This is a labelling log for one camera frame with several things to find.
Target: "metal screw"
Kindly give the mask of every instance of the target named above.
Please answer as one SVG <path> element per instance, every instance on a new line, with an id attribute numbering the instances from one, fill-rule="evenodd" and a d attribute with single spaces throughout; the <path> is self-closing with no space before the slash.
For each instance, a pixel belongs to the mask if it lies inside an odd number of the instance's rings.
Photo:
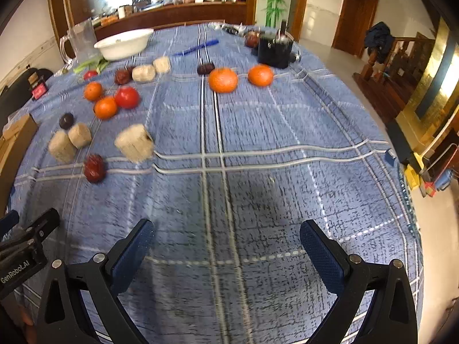
<path id="1" fill-rule="evenodd" d="M 105 260 L 105 255 L 104 254 L 97 254 L 97 255 L 94 255 L 94 257 L 92 258 L 94 260 L 94 262 L 102 262 Z"/>
<path id="2" fill-rule="evenodd" d="M 349 259 L 354 264 L 360 264 L 362 262 L 362 258 L 357 254 L 349 255 Z"/>
<path id="3" fill-rule="evenodd" d="M 55 269 L 57 269 L 61 265 L 62 265 L 62 261 L 60 261 L 59 259 L 54 260 L 53 263 L 51 264 L 51 266 Z"/>
<path id="4" fill-rule="evenodd" d="M 399 259 L 395 259 L 392 263 L 397 269 L 403 268 L 403 263 Z"/>

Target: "white wall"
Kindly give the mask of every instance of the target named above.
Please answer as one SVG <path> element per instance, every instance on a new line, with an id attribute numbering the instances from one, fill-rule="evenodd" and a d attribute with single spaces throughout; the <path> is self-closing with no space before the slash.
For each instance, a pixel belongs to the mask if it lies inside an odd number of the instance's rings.
<path id="1" fill-rule="evenodd" d="M 307 0 L 300 37 L 331 46 L 343 0 Z"/>
<path id="2" fill-rule="evenodd" d="M 54 40 L 48 0 L 24 0 L 0 35 L 0 80 L 4 79 L 20 62 L 35 52 L 40 55 L 32 66 L 49 68 L 55 72 L 63 62 Z"/>
<path id="3" fill-rule="evenodd" d="M 331 46 L 343 0 L 308 0 L 301 38 Z M 433 38 L 433 25 L 421 0 L 379 0 L 374 24 L 385 22 L 393 36 Z"/>

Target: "hanging clothes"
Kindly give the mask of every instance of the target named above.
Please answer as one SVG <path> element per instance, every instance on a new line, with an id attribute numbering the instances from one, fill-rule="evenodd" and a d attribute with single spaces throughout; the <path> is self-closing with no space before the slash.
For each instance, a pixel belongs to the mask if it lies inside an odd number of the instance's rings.
<path id="1" fill-rule="evenodd" d="M 373 49 L 376 49 L 378 51 L 376 60 L 379 63 L 383 63 L 391 51 L 394 40 L 395 38 L 391 35 L 391 30 L 387 24 L 379 22 L 366 32 L 363 43 L 368 48 L 368 55 L 371 54 Z"/>

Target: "red tomato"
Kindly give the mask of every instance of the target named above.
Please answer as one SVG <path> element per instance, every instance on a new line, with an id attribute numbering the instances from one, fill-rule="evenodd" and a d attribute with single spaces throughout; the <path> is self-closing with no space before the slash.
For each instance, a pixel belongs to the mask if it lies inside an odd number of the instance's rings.
<path id="1" fill-rule="evenodd" d="M 84 80 L 88 80 L 88 79 L 90 79 L 91 77 L 94 77 L 94 76 L 97 76 L 97 75 L 98 75 L 97 71 L 89 70 L 88 72 L 86 72 L 86 73 L 84 74 L 83 79 L 84 79 Z"/>
<path id="2" fill-rule="evenodd" d="M 115 94 L 115 102 L 123 109 L 133 109 L 141 101 L 137 91 L 132 87 L 120 87 Z"/>

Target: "blue gripper pad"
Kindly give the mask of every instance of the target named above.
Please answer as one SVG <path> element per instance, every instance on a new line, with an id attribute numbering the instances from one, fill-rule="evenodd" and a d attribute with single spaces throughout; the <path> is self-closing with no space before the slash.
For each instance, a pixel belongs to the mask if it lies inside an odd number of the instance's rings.
<path id="1" fill-rule="evenodd" d="M 301 224 L 300 240 L 327 290 L 340 296 L 349 274 L 344 250 L 328 239 L 313 220 Z"/>
<path id="2" fill-rule="evenodd" d="M 15 210 L 10 211 L 5 217 L 0 219 L 0 241 L 18 223 L 19 215 Z"/>
<path id="3" fill-rule="evenodd" d="M 153 223 L 142 219 L 125 239 L 117 241 L 109 251 L 106 271 L 112 277 L 110 289 L 114 295 L 128 289 L 154 238 Z"/>

